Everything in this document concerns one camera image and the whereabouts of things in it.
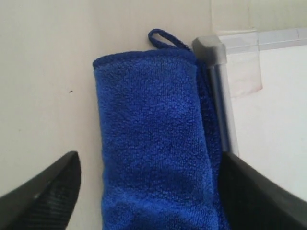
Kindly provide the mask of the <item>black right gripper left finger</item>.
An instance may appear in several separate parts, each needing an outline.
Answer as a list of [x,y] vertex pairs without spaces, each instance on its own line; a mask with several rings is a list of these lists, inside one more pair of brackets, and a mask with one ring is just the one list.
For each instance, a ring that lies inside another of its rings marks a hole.
[[2,230],[64,230],[81,187],[79,154],[70,151],[0,198]]

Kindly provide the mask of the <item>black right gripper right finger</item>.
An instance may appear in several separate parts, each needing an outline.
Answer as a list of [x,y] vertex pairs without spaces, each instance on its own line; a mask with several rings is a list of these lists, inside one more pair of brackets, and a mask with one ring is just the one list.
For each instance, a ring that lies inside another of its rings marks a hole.
[[233,230],[305,230],[307,203],[224,152],[218,188]]

